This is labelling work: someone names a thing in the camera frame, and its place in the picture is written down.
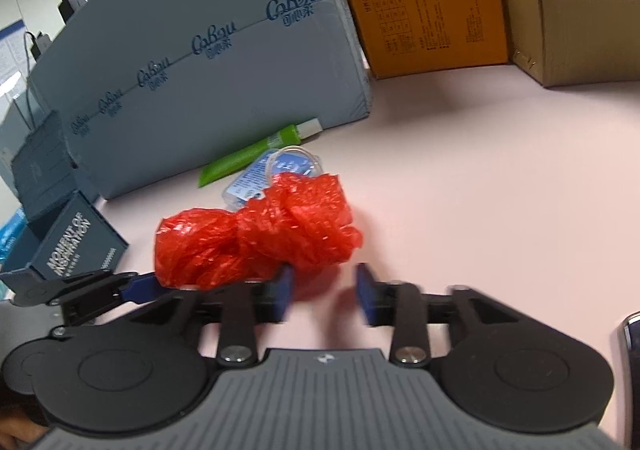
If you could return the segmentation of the person's left hand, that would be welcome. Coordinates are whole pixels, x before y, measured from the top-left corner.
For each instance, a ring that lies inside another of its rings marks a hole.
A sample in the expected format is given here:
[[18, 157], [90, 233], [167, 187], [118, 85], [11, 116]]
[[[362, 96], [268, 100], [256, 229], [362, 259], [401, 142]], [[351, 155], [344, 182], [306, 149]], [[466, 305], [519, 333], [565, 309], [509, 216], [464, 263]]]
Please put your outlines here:
[[1, 399], [1, 448], [17, 449], [31, 444], [49, 429], [49, 423], [32, 396]]

